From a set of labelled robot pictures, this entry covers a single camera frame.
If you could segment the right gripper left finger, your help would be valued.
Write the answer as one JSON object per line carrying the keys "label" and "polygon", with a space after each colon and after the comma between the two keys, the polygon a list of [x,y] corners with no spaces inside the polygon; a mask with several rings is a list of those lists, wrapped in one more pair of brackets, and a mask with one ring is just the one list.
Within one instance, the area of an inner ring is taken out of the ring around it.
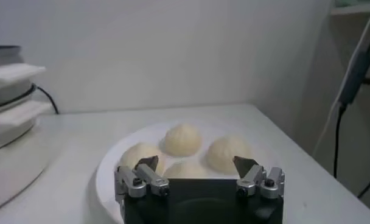
{"label": "right gripper left finger", "polygon": [[140,159],[134,168],[118,166],[114,171],[115,200],[125,209],[125,199],[141,199],[153,195],[158,205],[169,209],[170,182],[156,173],[158,155]]}

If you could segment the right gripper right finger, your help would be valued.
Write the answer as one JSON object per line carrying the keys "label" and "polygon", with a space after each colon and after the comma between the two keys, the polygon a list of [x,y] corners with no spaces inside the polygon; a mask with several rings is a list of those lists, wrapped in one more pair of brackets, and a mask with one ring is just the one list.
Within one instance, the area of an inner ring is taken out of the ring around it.
{"label": "right gripper right finger", "polygon": [[272,167],[269,173],[254,159],[235,156],[233,163],[239,174],[236,181],[236,194],[247,198],[255,194],[274,200],[284,196],[285,173],[279,167]]}

